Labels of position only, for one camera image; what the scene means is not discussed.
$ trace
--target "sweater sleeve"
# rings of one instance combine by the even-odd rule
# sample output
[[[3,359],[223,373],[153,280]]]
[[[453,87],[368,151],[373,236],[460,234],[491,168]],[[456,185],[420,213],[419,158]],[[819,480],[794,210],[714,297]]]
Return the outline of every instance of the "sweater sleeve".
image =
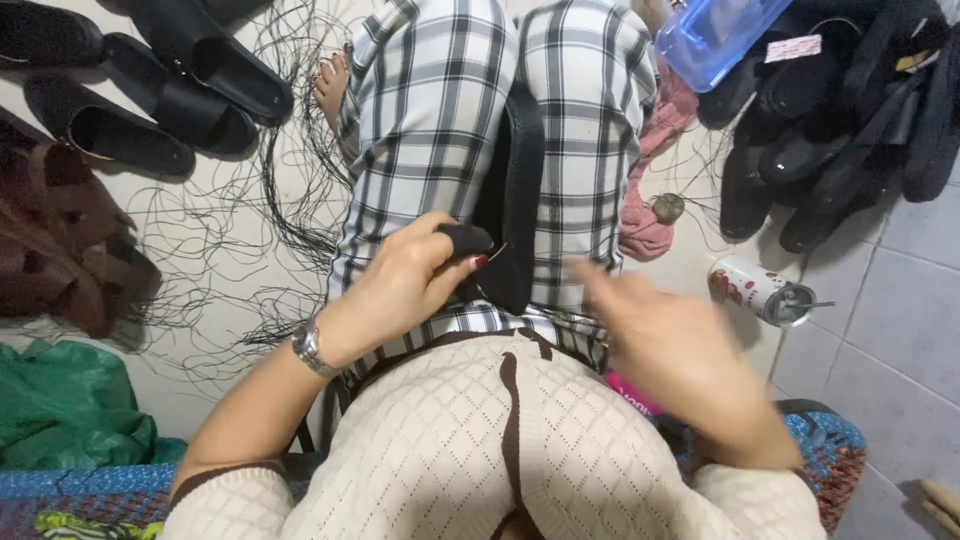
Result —
[[[794,473],[708,465],[692,487],[748,538],[827,538],[816,498]]]
[[[235,469],[180,499],[160,540],[277,540],[292,508],[290,490],[276,471]]]

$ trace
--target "pink object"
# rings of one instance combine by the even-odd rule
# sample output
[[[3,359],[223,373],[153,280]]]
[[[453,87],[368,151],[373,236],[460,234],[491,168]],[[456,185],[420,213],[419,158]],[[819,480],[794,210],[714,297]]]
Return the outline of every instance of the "pink object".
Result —
[[[657,223],[657,216],[637,189],[650,156],[679,135],[697,113],[697,94],[667,63],[657,57],[660,89],[654,112],[640,133],[640,160],[627,181],[627,195],[620,211],[620,249],[635,258],[659,257],[673,244],[673,226]]]
[[[611,371],[606,376],[606,379],[607,384],[610,385],[610,388],[616,390],[618,394],[630,402],[630,405],[636,407],[636,410],[642,412],[645,416],[653,416],[663,412],[663,409],[657,406],[653,400],[644,396],[636,388],[633,388],[632,385],[620,377],[619,373]]]

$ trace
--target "white can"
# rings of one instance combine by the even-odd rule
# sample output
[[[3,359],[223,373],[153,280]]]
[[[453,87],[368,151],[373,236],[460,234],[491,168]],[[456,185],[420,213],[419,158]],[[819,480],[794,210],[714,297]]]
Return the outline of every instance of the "white can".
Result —
[[[724,298],[752,311],[775,327],[795,327],[810,316],[817,295],[806,285],[786,280],[776,272],[729,255],[710,268],[708,283]]]

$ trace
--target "black and white plaid fabric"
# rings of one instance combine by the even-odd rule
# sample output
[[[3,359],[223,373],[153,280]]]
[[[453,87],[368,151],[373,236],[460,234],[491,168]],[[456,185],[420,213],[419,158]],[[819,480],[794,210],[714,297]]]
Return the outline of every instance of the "black and white plaid fabric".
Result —
[[[546,133],[531,305],[514,317],[478,301],[441,309],[355,370],[449,331],[528,327],[602,371],[604,331],[564,271],[589,255],[612,272],[619,208],[656,93],[646,26],[611,0],[563,0],[516,21],[498,0],[390,0],[353,38],[339,115],[353,199],[328,279],[341,296],[384,238],[430,210],[470,218],[515,79]]]

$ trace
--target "white sweater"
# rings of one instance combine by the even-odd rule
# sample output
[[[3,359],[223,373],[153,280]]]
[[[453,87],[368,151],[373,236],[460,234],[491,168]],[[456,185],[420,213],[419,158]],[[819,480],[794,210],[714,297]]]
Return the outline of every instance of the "white sweater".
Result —
[[[826,538],[793,473],[710,465],[693,487],[586,367],[520,335],[414,355],[337,428],[293,506],[264,466],[195,487],[163,540]]]

